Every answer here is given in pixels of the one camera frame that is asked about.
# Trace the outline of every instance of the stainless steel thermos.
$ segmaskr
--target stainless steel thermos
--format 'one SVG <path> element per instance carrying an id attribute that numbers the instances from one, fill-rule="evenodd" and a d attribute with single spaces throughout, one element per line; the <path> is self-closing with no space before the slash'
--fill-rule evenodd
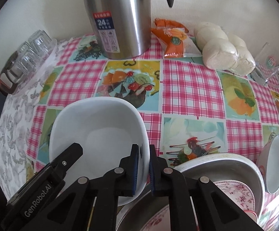
<path id="1" fill-rule="evenodd" d="M 174 0 L 167 0 L 170 7 Z M 150 0 L 84 0 L 102 54 L 128 59 L 150 47 Z"/>

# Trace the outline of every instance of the upside-down glass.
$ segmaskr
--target upside-down glass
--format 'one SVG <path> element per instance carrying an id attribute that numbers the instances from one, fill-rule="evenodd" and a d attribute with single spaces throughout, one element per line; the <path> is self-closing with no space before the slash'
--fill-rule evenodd
<path id="1" fill-rule="evenodd" d="M 28 39 L 28 43 L 31 45 L 32 49 L 41 58 L 46 56 L 49 51 L 54 48 L 54 43 L 52 39 L 45 33 L 45 31 L 37 30 Z"/>
<path id="2" fill-rule="evenodd" d="M 1 74 L 4 73 L 12 83 L 19 83 L 36 68 L 39 60 L 39 56 L 36 55 L 32 48 L 27 43 L 23 43 L 10 56 Z"/>
<path id="3" fill-rule="evenodd" d="M 266 42 L 255 57 L 256 66 L 250 76 L 260 85 L 279 88 L 279 58 L 275 49 Z"/>

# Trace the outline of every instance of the white wall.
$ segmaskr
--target white wall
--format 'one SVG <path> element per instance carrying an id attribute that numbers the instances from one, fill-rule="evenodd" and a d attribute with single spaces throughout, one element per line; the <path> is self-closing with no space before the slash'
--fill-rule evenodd
<path id="1" fill-rule="evenodd" d="M 243 38 L 253 55 L 265 42 L 279 52 L 279 4 L 276 0 L 151 0 L 151 18 L 169 18 L 192 27 L 211 21 Z M 83 0 L 8 0 L 0 11 L 0 71 L 12 52 L 35 30 L 57 39 L 92 29 Z"/>

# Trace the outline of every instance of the white cup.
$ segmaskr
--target white cup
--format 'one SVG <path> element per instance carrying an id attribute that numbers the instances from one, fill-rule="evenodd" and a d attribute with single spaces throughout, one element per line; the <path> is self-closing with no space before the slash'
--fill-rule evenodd
<path id="1" fill-rule="evenodd" d="M 264 178 L 266 192 L 274 194 L 279 189 L 279 136 L 264 146 L 256 165 Z"/>
<path id="2" fill-rule="evenodd" d="M 50 161 L 72 143 L 83 155 L 67 171 L 66 189 L 79 177 L 102 177 L 130 155 L 132 144 L 140 147 L 136 192 L 119 197 L 118 205 L 134 200 L 144 189 L 149 172 L 149 141 L 143 119 L 129 102 L 113 97 L 94 97 L 74 102 L 57 116 L 50 137 Z"/>

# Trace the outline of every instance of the metal screw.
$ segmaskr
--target metal screw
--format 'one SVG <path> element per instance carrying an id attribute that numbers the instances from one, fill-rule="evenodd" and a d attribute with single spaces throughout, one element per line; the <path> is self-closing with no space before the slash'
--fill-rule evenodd
<path id="1" fill-rule="evenodd" d="M 202 176 L 199 179 L 202 183 L 208 183 L 209 182 L 209 178 L 207 176 Z"/>
<path id="2" fill-rule="evenodd" d="M 80 177 L 78 178 L 78 183 L 80 184 L 85 184 L 87 182 L 87 178 L 86 177 Z"/>
<path id="3" fill-rule="evenodd" d="M 166 168 L 163 170 L 163 172 L 164 172 L 165 174 L 171 174 L 171 173 L 173 172 L 173 169 L 171 169 L 170 167 L 166 167 Z"/>
<path id="4" fill-rule="evenodd" d="M 122 167 L 117 167 L 117 168 L 114 169 L 114 172 L 115 172 L 116 174 L 121 174 L 121 173 L 124 172 L 124 169 L 123 169 Z"/>

